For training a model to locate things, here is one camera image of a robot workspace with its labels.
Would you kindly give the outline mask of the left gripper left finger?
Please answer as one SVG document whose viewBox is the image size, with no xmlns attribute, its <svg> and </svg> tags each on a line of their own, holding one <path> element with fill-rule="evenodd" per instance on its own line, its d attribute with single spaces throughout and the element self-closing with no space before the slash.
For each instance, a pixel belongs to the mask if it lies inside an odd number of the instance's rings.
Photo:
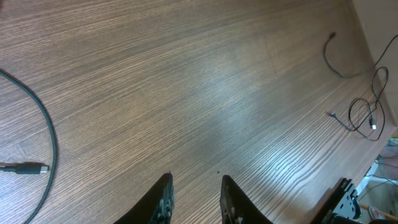
<svg viewBox="0 0 398 224">
<path fill-rule="evenodd" d="M 170 224 L 174 209 L 173 175 L 164 173 L 114 224 Z"/>
</svg>

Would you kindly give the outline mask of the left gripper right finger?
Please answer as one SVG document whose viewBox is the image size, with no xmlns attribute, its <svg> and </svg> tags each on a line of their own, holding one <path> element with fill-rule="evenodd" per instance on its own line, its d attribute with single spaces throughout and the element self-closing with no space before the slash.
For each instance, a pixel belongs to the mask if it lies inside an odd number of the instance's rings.
<svg viewBox="0 0 398 224">
<path fill-rule="evenodd" d="M 222 224 L 272 224 L 229 175 L 224 175 L 220 197 Z"/>
</svg>

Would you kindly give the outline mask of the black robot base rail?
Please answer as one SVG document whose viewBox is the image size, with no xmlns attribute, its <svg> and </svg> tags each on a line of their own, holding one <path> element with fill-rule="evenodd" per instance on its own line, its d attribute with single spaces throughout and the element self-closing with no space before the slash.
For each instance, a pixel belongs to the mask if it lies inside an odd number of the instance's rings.
<svg viewBox="0 0 398 224">
<path fill-rule="evenodd" d="M 356 223 L 361 214 L 354 182 L 343 178 L 310 223 Z"/>
</svg>

